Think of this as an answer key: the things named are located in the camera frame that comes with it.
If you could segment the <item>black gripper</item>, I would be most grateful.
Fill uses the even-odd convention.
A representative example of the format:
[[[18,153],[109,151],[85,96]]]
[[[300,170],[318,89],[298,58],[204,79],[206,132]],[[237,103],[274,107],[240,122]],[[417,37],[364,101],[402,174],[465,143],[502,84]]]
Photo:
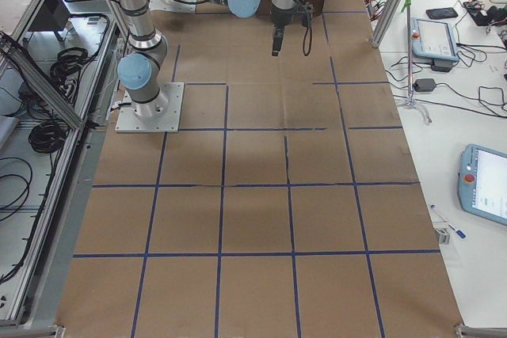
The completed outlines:
[[[270,21],[273,23],[272,56],[280,54],[284,39],[284,27],[290,25],[295,17],[295,9],[279,9],[272,7],[270,10]]]

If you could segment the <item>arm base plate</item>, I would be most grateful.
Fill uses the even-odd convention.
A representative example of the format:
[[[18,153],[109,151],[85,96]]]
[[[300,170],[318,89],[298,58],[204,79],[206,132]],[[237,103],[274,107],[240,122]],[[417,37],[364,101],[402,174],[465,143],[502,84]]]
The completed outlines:
[[[130,95],[125,93],[115,131],[118,133],[177,133],[184,90],[183,82],[162,83],[158,97],[146,104],[134,102]]]

